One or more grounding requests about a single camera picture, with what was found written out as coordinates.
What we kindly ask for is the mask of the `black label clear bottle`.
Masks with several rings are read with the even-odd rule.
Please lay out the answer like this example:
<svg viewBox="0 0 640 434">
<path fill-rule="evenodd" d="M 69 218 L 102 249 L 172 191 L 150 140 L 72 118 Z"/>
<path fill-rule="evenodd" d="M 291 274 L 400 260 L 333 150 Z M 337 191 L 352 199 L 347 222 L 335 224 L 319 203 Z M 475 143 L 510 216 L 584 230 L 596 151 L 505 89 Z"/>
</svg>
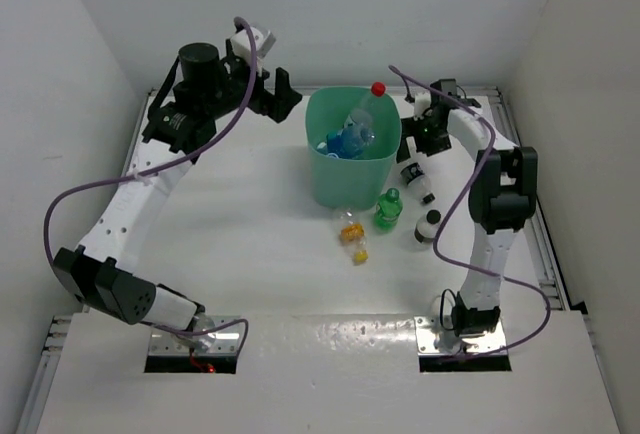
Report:
<svg viewBox="0 0 640 434">
<path fill-rule="evenodd" d="M 435 201 L 431 180 L 415 158 L 401 161 L 398 166 L 401 180 L 415 200 L 422 205 Z"/>
</svg>

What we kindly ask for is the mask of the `red cap red label bottle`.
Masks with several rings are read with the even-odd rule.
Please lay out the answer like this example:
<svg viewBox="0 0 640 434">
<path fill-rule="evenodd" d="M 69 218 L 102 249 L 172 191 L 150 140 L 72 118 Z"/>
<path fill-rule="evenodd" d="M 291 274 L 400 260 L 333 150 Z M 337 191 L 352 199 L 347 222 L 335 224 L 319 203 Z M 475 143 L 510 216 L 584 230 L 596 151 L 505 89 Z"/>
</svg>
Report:
<svg viewBox="0 0 640 434">
<path fill-rule="evenodd" d="M 369 90 L 361 97 L 358 103 L 350 110 L 344 127 L 373 125 L 372 109 L 378 104 L 380 98 L 386 93 L 386 85 L 382 82 L 374 82 Z"/>
</svg>

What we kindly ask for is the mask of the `yellow cap orange label bottle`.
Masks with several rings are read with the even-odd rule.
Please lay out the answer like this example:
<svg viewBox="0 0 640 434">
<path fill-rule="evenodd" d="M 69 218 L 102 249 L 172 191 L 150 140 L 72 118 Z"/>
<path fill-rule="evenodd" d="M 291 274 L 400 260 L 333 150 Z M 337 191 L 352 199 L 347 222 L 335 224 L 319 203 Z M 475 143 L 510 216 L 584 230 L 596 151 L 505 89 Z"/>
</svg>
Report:
<svg viewBox="0 0 640 434">
<path fill-rule="evenodd" d="M 369 259 L 367 237 L 357 211 L 342 207 L 333 211 L 333 222 L 337 239 L 354 265 L 364 264 Z"/>
</svg>

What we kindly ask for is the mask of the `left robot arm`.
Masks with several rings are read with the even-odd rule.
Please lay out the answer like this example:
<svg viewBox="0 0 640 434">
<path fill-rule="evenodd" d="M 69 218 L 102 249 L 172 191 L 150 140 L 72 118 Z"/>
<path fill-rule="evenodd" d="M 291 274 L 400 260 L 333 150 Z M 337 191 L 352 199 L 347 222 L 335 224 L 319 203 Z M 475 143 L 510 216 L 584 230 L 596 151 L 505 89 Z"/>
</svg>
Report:
<svg viewBox="0 0 640 434">
<path fill-rule="evenodd" d="M 112 182 L 107 208 L 75 248 L 48 255 L 55 277 L 77 301 L 129 325 L 195 336 L 204 306 L 134 271 L 152 224 L 200 155 L 246 110 L 280 123 L 301 101 L 282 68 L 273 75 L 274 91 L 265 89 L 268 49 L 256 34 L 228 39 L 224 56 L 208 43 L 179 49 L 148 107 L 128 171 Z"/>
</svg>

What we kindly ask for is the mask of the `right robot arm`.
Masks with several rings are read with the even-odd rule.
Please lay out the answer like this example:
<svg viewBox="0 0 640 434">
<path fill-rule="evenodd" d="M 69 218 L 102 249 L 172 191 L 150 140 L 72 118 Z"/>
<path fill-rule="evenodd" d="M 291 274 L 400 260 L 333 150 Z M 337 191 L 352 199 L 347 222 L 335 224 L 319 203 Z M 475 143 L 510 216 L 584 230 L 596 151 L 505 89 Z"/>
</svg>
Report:
<svg viewBox="0 0 640 434">
<path fill-rule="evenodd" d="M 536 211 L 538 154 L 500 134 L 481 114 L 479 103 L 459 93 L 453 79 L 439 80 L 405 99 L 413 113 L 401 121 L 396 160 L 407 187 L 418 188 L 424 175 L 411 158 L 409 140 L 426 156 L 450 149 L 457 140 L 474 162 L 470 179 L 451 206 L 468 203 L 475 233 L 471 258 L 462 265 L 467 275 L 454 297 L 449 330 L 458 337 L 491 332 L 501 314 L 509 250 Z"/>
</svg>

